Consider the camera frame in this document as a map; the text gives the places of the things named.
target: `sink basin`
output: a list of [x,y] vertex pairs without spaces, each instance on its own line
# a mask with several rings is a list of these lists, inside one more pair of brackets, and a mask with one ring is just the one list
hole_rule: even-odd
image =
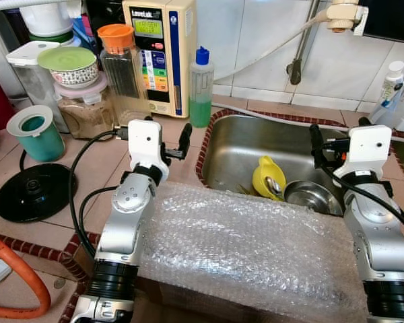
[[[344,137],[343,133],[325,129],[322,134],[325,140]],[[270,156],[283,170],[287,182],[320,184],[343,207],[341,189],[322,170],[314,168],[308,127],[237,114],[220,118],[213,125],[201,174],[211,188],[258,195],[252,176],[263,155]]]

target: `spoon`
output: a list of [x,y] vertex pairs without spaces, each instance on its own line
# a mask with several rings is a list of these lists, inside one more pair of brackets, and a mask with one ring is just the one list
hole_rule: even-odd
[[282,198],[281,186],[272,177],[266,176],[265,184],[267,185],[269,192],[271,192],[275,196]]

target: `teal cup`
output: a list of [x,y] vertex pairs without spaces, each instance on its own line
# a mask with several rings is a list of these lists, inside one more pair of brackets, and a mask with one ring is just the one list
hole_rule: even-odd
[[19,111],[9,120],[6,130],[38,162],[53,162],[64,153],[65,144],[48,106],[29,106]]

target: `yellow plastic object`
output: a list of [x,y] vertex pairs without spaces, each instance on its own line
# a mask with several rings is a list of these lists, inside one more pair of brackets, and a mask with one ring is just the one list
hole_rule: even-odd
[[267,176],[274,179],[280,185],[281,191],[284,192],[285,176],[283,171],[269,156],[263,156],[259,158],[259,166],[253,172],[253,187],[264,197],[268,197],[274,201],[282,201],[283,199],[275,196],[269,191],[265,183],[265,177]]

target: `dish soap bottle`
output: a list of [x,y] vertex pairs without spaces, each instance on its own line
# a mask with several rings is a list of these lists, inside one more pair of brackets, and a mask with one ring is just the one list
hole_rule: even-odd
[[209,51],[201,46],[196,50],[196,61],[190,65],[190,123],[196,128],[207,127],[211,118],[214,64]]
[[382,87],[382,94],[376,107],[369,115],[369,119],[374,124],[384,124],[393,129],[397,124],[397,104],[404,90],[404,63],[395,61],[389,64]]

